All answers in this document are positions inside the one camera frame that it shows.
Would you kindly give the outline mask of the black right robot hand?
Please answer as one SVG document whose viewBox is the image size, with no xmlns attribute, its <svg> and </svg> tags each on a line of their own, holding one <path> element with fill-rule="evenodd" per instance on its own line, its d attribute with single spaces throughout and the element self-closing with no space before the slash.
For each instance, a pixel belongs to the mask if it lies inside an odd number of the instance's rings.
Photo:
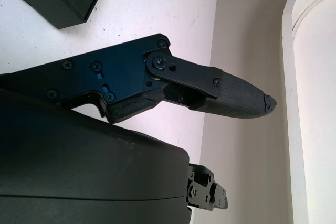
<svg viewBox="0 0 336 224">
<path fill-rule="evenodd" d="M 240 119 L 276 100 L 156 34 L 1 75 L 1 223 L 189 223 L 227 209 L 188 153 L 118 123 L 167 101 Z"/>
</svg>

